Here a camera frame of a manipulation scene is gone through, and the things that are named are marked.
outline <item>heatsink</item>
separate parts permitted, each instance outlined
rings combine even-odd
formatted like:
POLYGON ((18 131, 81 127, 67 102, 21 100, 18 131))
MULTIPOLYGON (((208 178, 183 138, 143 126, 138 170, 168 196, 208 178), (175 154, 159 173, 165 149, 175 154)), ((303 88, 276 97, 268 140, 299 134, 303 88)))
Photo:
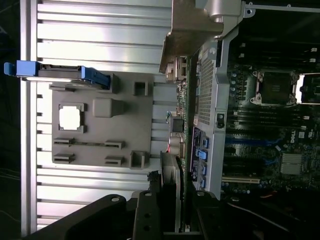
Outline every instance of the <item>heatsink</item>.
POLYGON ((280 172, 286 175, 300 175, 304 171, 301 154, 284 153, 280 172))

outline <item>cpu socket cover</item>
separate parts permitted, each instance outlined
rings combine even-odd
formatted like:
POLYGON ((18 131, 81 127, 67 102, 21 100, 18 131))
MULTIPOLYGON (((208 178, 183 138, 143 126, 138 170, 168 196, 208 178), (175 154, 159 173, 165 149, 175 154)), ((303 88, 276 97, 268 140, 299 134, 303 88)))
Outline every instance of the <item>cpu socket cover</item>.
POLYGON ((250 102, 260 106, 294 105, 299 75, 294 71, 260 70, 254 71, 256 77, 255 97, 250 102))

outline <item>vent grille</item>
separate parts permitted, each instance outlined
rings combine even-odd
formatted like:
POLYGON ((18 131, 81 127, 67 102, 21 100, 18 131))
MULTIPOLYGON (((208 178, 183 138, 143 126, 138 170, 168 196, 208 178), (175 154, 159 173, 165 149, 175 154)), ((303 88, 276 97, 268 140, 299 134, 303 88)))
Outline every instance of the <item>vent grille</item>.
POLYGON ((284 153, 282 156, 281 173, 288 175, 300 175, 302 172, 302 155, 284 153))
POLYGON ((212 81, 214 74, 214 61, 206 59, 201 65, 199 121, 210 124, 210 109, 212 95, 212 81))

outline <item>motherboard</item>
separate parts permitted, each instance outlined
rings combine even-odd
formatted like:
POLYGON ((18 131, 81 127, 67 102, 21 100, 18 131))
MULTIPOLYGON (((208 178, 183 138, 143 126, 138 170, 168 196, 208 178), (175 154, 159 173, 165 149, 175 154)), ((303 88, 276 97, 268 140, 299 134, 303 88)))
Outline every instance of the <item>motherboard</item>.
POLYGON ((318 191, 318 46, 238 37, 230 49, 222 193, 318 191))

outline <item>ribbed metal panel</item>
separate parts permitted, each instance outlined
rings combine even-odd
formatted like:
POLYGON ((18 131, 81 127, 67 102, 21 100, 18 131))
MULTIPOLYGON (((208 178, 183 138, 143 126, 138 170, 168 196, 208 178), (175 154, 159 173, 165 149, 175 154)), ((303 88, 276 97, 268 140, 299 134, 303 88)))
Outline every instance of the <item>ribbed metal panel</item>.
POLYGON ((21 59, 85 65, 152 76, 150 166, 144 170, 52 163, 52 92, 47 83, 21 84, 22 235, 34 232, 108 194, 127 199, 148 189, 169 138, 167 111, 176 86, 158 74, 171 0, 22 0, 21 59))
POLYGON ((44 63, 157 74, 171 26, 171 1, 119 2, 43 1, 37 13, 38 58, 44 63))

